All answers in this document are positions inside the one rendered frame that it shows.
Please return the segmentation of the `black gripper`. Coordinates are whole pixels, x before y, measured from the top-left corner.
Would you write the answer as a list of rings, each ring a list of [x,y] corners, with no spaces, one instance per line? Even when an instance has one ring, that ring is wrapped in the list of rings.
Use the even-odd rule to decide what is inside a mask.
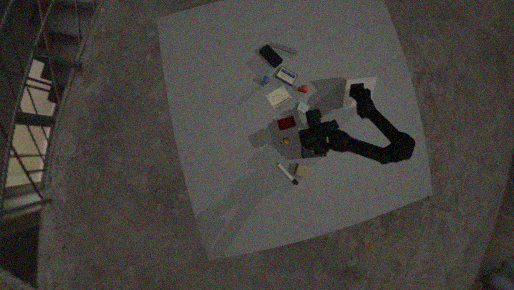
[[[322,115],[321,115],[320,109],[309,110],[305,114],[306,114],[308,126],[314,127],[314,129],[316,129],[317,126],[319,124],[321,124],[320,118],[322,118]],[[329,149],[322,148],[322,145],[319,144],[314,148],[314,151],[315,151],[315,155],[320,155],[320,154],[327,153],[329,151]]]

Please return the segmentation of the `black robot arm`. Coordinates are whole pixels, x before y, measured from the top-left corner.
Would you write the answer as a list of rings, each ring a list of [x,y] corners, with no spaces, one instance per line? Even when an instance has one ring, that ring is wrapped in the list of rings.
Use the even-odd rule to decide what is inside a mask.
[[[404,132],[398,131],[383,115],[375,108],[369,89],[364,88],[364,83],[352,84],[349,97],[356,101],[357,115],[362,119],[370,119],[375,126],[391,142],[388,146],[381,148],[365,141],[350,137],[346,132],[338,129],[340,126],[334,119],[331,122],[324,122],[308,129],[298,131],[300,143],[310,151],[321,144],[322,148],[331,149],[335,152],[353,152],[380,164],[388,164],[407,160],[412,157],[415,147],[414,138]],[[328,137],[329,143],[326,141]],[[394,154],[395,153],[395,154]]]

